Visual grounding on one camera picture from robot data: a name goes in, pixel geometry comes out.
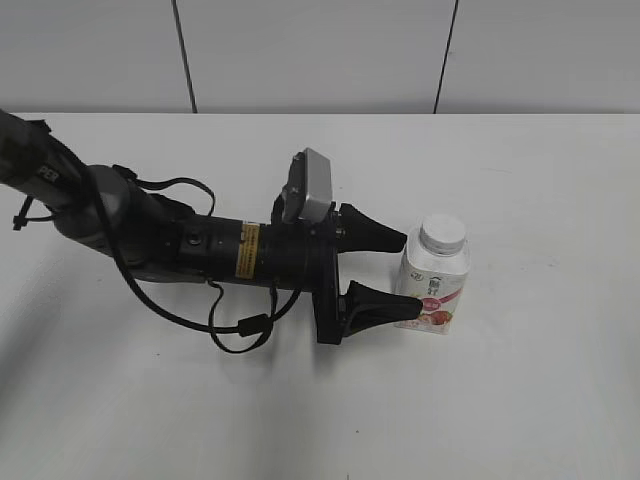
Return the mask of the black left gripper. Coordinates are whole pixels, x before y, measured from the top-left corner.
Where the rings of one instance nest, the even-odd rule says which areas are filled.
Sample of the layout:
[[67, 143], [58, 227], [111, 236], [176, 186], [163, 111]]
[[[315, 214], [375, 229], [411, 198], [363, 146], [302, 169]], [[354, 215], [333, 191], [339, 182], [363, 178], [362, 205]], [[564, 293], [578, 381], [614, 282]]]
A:
[[355, 281], [341, 296], [341, 317], [339, 312], [337, 250], [399, 253], [407, 242], [405, 233], [369, 218], [348, 203], [340, 206], [339, 215], [331, 205], [317, 224], [284, 222], [284, 206], [284, 199], [278, 196], [271, 223], [260, 229], [259, 282], [312, 295], [318, 343], [338, 345], [342, 337], [420, 315], [420, 299], [378, 291]]

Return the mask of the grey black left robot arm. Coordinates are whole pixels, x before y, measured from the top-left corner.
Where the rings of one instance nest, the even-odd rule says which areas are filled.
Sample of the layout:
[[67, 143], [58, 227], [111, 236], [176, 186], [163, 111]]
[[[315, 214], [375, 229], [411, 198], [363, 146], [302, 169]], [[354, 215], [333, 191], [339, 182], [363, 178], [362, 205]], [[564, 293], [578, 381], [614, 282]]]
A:
[[275, 323], [300, 295], [312, 297], [316, 339], [337, 345], [361, 331], [417, 318], [419, 299], [381, 292], [358, 282], [339, 288], [338, 257], [350, 252], [398, 253], [404, 233], [333, 199], [331, 164], [313, 149], [292, 159], [287, 181], [267, 224], [200, 215], [168, 198], [168, 181], [140, 179], [128, 168], [86, 165], [42, 120], [1, 116], [1, 181], [40, 202], [47, 221], [68, 239], [111, 257], [134, 295], [158, 308], [142, 282], [264, 287], [268, 312], [233, 326], [203, 323], [158, 311], [170, 322], [264, 345]]

